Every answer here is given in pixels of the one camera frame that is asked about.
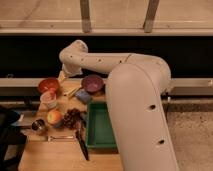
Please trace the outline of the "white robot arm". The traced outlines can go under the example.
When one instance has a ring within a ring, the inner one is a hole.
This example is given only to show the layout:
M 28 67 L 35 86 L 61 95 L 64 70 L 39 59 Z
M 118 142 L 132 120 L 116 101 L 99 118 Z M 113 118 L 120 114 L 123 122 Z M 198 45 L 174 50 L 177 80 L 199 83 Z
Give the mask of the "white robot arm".
M 67 77 L 84 69 L 106 74 L 108 112 L 124 171 L 179 171 L 161 94 L 171 71 L 160 57 L 90 53 L 76 40 L 59 53 Z

